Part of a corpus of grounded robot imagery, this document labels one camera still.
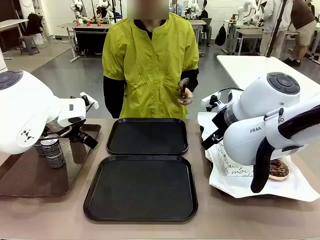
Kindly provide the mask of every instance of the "khaki shorts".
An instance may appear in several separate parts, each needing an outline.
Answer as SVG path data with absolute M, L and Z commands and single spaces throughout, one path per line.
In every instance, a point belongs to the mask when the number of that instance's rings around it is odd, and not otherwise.
M 297 29 L 296 31 L 299 33 L 296 37 L 297 42 L 300 46 L 308 46 L 310 45 L 311 38 L 315 33 L 317 26 L 317 22 L 314 20 L 307 25 Z

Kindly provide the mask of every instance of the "empty black tray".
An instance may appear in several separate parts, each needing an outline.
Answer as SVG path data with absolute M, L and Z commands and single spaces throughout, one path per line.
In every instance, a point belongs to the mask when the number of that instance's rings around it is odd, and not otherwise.
M 122 118 L 106 143 L 114 155 L 180 155 L 188 149 L 186 124 L 176 118 Z
M 107 157 L 83 204 L 85 215 L 94 221 L 181 222 L 197 209 L 190 163 L 168 155 Z

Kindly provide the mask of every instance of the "gray stool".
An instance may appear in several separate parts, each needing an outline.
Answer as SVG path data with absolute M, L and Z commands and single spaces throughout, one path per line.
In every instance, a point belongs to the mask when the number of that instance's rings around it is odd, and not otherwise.
M 26 49 L 29 53 L 30 56 L 34 55 L 34 54 L 39 54 L 39 49 L 34 41 L 34 38 L 32 36 L 21 36 L 18 38 L 19 39 L 19 43 L 20 43 L 20 52 L 22 55 L 22 50 Z

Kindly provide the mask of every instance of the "can lid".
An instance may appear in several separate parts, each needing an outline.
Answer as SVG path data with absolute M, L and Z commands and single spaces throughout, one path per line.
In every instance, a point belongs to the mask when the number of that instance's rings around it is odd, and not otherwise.
M 50 139 L 50 138 L 56 137 L 56 136 L 58 136 L 58 135 L 54 134 L 54 135 L 49 135 L 49 136 L 44 137 L 43 139 L 49 139 L 49 140 L 42 140 L 41 144 L 43 146 L 50 146 L 50 145 L 55 144 L 58 141 L 58 139 Z

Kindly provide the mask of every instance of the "chocolate donut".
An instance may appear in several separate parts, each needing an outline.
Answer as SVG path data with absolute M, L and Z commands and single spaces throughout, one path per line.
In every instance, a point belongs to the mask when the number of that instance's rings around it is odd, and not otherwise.
M 284 180 L 289 175 L 288 166 L 278 160 L 274 159 L 270 161 L 269 178 L 273 180 Z
M 180 88 L 180 97 L 181 99 L 185 98 L 185 94 L 186 94 L 186 87 L 189 83 L 189 78 L 184 78 L 179 82 L 179 88 Z

